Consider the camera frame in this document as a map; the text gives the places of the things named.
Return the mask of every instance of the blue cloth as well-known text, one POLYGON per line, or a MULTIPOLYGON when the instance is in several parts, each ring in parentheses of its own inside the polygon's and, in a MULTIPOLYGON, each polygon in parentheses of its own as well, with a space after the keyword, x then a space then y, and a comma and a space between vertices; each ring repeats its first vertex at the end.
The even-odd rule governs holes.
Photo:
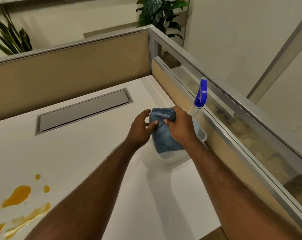
POLYGON ((168 125, 163 121, 164 119, 175 122, 177 115, 173 108, 152 109, 150 123, 156 120, 159 121, 157 128, 152 132, 152 139, 157 153, 184 150, 183 146, 171 136, 168 125))

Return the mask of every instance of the cubicle wall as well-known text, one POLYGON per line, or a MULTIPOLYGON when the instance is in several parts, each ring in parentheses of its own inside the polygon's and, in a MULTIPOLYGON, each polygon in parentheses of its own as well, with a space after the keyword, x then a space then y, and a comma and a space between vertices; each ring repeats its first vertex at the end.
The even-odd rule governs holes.
POLYGON ((150 75, 148 31, 118 34, 0 61, 0 120, 150 75))
POLYGON ((0 120, 149 74, 186 111, 200 79, 208 80, 202 121, 208 146, 267 205, 302 231, 302 200, 289 187, 300 187, 296 177, 302 178, 302 146, 152 25, 0 60, 0 120), (175 67, 163 61, 163 49, 175 67), (228 118, 219 101, 238 116, 228 118))

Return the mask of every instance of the blue spray nozzle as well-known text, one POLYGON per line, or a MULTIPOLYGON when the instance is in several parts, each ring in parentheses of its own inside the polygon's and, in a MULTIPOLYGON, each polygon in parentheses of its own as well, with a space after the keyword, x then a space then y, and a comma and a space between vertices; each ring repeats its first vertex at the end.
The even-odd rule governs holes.
POLYGON ((199 91, 194 100, 194 106, 197 108, 202 108, 207 102, 208 96, 208 88, 207 88, 207 80, 202 78, 200 81, 199 91))

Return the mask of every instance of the person's left hand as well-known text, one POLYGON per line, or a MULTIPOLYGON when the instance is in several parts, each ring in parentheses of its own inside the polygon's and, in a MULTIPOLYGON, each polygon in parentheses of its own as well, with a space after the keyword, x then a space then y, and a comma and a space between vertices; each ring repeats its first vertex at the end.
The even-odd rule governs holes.
POLYGON ((131 125, 128 136, 125 139, 125 141, 129 143, 129 145, 133 146, 133 148, 136 150, 148 142, 152 131, 159 124, 158 120, 153 121, 151 124, 144 122, 145 118, 149 116, 150 112, 150 109, 146 109, 135 118, 131 125))

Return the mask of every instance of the spray bottle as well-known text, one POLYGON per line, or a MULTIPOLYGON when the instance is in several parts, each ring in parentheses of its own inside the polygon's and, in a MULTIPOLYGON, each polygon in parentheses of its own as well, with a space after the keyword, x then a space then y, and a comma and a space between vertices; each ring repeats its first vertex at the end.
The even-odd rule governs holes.
POLYGON ((207 80, 202 78, 200 81, 199 91, 195 97, 194 103, 190 109, 189 115, 192 116, 194 131, 198 135, 202 120, 203 107, 207 102, 207 80))

